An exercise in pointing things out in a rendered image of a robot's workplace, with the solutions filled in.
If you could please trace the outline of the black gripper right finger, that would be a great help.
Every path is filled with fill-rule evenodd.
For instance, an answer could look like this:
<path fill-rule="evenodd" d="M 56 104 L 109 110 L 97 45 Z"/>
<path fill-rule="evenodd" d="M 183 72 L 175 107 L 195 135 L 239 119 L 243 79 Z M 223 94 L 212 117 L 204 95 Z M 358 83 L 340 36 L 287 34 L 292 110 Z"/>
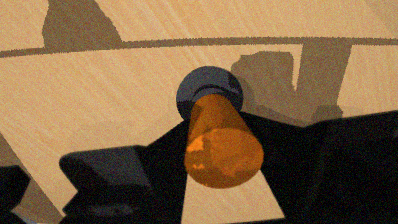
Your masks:
<path fill-rule="evenodd" d="M 285 218 L 310 214 L 335 147 L 398 136 L 398 110 L 320 121 L 305 128 L 238 113 L 262 147 L 260 170 Z"/>

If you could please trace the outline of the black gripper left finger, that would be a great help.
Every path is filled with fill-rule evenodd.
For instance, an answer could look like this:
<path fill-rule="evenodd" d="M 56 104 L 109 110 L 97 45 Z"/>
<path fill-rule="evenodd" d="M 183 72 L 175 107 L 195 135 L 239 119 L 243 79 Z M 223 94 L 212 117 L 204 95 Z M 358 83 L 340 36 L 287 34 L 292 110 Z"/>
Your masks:
<path fill-rule="evenodd" d="M 182 224 L 187 176 L 184 160 L 190 118 L 146 146 L 127 145 L 62 156 L 59 167 L 82 187 L 139 184 L 160 224 Z"/>

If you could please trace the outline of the orange knob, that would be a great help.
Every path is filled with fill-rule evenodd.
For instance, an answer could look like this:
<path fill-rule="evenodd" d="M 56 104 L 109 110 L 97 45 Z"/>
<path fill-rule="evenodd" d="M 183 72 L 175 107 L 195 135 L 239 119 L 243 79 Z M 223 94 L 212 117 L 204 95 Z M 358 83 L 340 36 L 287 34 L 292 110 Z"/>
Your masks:
<path fill-rule="evenodd" d="M 260 170 L 263 155 L 260 143 L 227 98 L 210 94 L 197 100 L 184 160 L 191 178 L 213 189 L 240 186 Z"/>

